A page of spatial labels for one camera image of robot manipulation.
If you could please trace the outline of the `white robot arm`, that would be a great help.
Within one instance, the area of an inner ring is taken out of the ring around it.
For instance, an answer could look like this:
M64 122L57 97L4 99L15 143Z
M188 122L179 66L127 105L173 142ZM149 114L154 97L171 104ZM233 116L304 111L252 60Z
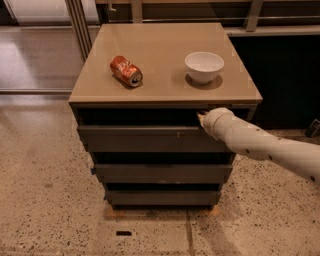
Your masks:
M256 160L269 160L292 173L320 184L320 146L272 135L227 108L197 114L200 125L232 152Z

